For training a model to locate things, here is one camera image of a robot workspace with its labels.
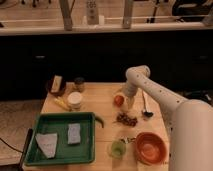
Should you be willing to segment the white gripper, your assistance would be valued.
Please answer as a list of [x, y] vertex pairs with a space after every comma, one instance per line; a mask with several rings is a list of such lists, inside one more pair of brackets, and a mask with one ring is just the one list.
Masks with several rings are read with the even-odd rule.
[[125, 110], [130, 111], [133, 108], [138, 88], [130, 82], [126, 82], [122, 89], [123, 93], [127, 98], [125, 99]]

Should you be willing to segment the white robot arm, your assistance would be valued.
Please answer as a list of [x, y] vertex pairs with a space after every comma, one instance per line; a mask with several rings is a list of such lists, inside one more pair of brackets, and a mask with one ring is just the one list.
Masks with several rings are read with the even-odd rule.
[[146, 65], [128, 68], [123, 92], [132, 98], [142, 89], [171, 112], [168, 171], [213, 171], [213, 107], [152, 81], [150, 74]]

